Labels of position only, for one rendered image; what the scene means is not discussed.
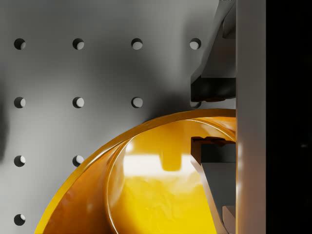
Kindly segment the yellow bowl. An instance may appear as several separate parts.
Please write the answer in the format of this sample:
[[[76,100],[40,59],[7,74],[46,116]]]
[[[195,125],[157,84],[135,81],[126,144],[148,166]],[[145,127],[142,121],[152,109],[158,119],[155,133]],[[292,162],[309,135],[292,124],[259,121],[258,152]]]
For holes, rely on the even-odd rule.
[[[233,109],[149,120],[85,159],[59,188],[35,234],[217,234],[192,137],[236,142]]]

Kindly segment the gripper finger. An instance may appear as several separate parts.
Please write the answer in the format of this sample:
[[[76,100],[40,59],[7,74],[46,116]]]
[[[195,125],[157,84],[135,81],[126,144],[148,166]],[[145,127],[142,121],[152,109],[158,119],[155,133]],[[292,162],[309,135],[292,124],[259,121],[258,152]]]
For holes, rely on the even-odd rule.
[[[191,75],[191,101],[236,98],[236,0],[219,0],[207,45],[193,38],[190,47],[203,49],[200,65]]]
[[[191,163],[201,177],[217,234],[235,234],[235,142],[195,136],[191,138],[191,156]]]

